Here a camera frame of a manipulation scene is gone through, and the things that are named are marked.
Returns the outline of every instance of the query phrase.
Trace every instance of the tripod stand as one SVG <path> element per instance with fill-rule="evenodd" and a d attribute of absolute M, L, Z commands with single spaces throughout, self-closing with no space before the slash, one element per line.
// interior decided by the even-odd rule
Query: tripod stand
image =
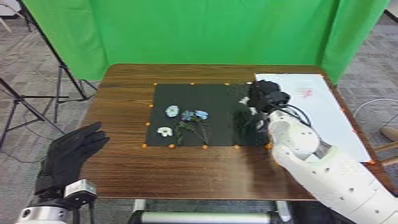
<path fill-rule="evenodd" d="M 89 87 L 91 87 L 94 90 L 98 90 L 98 88 L 96 88 L 96 86 L 89 83 L 87 80 L 78 80 L 78 82 L 77 82 L 77 80 L 75 80 L 75 78 L 73 78 L 73 75 L 71 75 L 71 71 L 70 71 L 68 65 L 66 65 L 64 60 L 62 60 L 62 58 L 61 58 L 61 56 L 59 56 L 57 51 L 55 51 L 52 42 L 50 42 L 48 37 L 46 37 L 46 34 L 45 34 L 43 30 L 41 30 L 41 26 L 39 26 L 38 21 L 36 21 L 36 19 L 34 19 L 34 16 L 32 16 L 32 13 L 30 13 L 29 8 L 27 8 L 27 6 L 25 6 L 25 3 L 23 3 L 22 0 L 18 0 L 18 3 L 20 3 L 20 5 L 22 5 L 22 10 L 23 10 L 23 13 L 25 13 L 27 25 L 29 25 L 29 23 L 32 23 L 32 25 L 34 25 L 34 27 L 36 27 L 36 29 L 38 29 L 38 31 L 39 31 L 43 40 L 45 40 L 45 42 L 46 42 L 48 48 L 50 48 L 50 50 L 52 50 L 54 56 L 55 56 L 57 61 L 59 61 L 57 97 L 55 97 L 55 114 L 54 114 L 54 123 L 57 123 L 57 119 L 59 119 L 59 117 L 57 117 L 57 116 L 59 116 L 59 115 L 57 115 L 57 114 L 59 114 L 59 104 L 62 104 L 62 103 L 66 103 L 66 102 L 71 102 L 71 101 L 86 101 L 86 100 L 89 100 L 91 97 L 93 97 L 93 96 L 87 96 L 87 94 L 86 94 L 86 90 L 84 90 L 84 85 L 82 85 L 82 83 L 86 83 L 86 84 L 89 85 Z M 68 79 L 70 79 L 71 84 L 73 84 L 73 86 L 75 86 L 75 89 L 77 89 L 77 91 L 78 91 L 80 99 L 59 100 L 61 98 L 64 98 L 64 97 L 61 97 L 61 79 L 62 79 L 62 72 L 66 73 Z"/>
<path fill-rule="evenodd" d="M 4 133 L 2 133 L 2 138 L 0 138 L 0 150 L 2 150 L 2 146 L 4 146 L 4 141 L 6 141 L 6 137 L 7 137 L 7 133 L 16 130 L 20 127 L 27 126 L 29 124 L 36 123 L 38 121 L 45 121 L 46 124 L 52 126 L 52 128 L 64 134 L 64 131 L 61 130 L 59 126 L 55 125 L 55 123 L 50 121 L 50 119 L 46 118 L 46 112 L 50 109 L 50 105 L 54 100 L 57 100 L 59 98 L 70 98 L 68 96 L 23 96 L 18 94 L 18 92 L 14 91 L 14 89 L 11 88 L 9 84 L 6 83 L 4 79 L 0 78 L 0 85 L 6 88 L 4 93 L 9 95 L 9 97 L 13 97 L 14 101 L 13 101 L 13 107 L 11 107 L 11 113 L 9 113 L 9 118 L 6 121 L 6 127 L 4 127 Z M 34 108 L 34 106 L 29 104 L 25 99 L 50 99 L 50 102 L 46 104 L 46 108 L 43 110 L 43 112 L 38 111 L 38 109 Z M 29 109 L 30 113 L 36 116 L 36 119 L 27 121 L 23 124 L 16 125 L 14 127 L 11 127 L 11 122 L 13 122 L 13 118 L 14 118 L 14 113 L 16 113 L 16 107 L 18 105 L 23 105 L 25 108 Z"/>

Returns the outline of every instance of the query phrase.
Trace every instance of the green backdrop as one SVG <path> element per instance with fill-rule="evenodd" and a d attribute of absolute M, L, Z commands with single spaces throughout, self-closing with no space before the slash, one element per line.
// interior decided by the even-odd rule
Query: green backdrop
<path fill-rule="evenodd" d="M 336 82 L 388 0 L 25 0 L 75 76 L 116 63 L 318 65 Z"/>

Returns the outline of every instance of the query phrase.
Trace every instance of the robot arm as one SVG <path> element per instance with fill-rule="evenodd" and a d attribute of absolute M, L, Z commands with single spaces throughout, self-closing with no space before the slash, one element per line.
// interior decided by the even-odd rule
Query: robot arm
<path fill-rule="evenodd" d="M 356 223 L 398 223 L 398 201 L 372 172 L 290 114 L 276 110 L 269 116 L 277 163 L 317 200 Z"/>

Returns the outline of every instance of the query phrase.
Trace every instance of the white sheet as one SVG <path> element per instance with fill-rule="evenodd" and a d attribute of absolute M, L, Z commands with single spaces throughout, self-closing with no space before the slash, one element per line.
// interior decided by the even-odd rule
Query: white sheet
<path fill-rule="evenodd" d="M 320 74 L 256 74 L 256 80 L 279 84 L 290 104 L 306 112 L 324 141 L 350 153 L 359 162 L 372 160 L 340 104 Z"/>

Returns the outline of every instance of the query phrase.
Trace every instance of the blue object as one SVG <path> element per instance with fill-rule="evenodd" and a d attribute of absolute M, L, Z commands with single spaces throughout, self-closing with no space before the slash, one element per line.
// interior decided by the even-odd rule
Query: blue object
<path fill-rule="evenodd" d="M 198 110 L 198 111 L 196 111 L 196 116 L 198 116 L 203 120 L 206 120 L 206 119 L 208 119 L 208 112 Z"/>
<path fill-rule="evenodd" d="M 194 112 L 187 110 L 187 111 L 182 113 L 182 120 L 183 120 L 183 121 L 190 121 L 194 115 L 196 115 Z"/>

